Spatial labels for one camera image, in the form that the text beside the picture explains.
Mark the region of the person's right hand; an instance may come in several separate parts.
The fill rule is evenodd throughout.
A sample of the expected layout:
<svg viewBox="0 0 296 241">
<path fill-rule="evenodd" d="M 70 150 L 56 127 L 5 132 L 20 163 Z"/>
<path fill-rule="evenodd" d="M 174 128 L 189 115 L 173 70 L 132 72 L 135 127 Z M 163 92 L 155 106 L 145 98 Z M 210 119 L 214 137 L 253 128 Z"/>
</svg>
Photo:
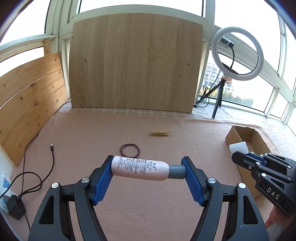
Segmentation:
<svg viewBox="0 0 296 241">
<path fill-rule="evenodd" d="M 269 240 L 277 240 L 278 237 L 287 229 L 294 218 L 294 215 L 290 217 L 285 216 L 277 207 L 273 207 L 265 227 L 269 236 Z"/>
</svg>

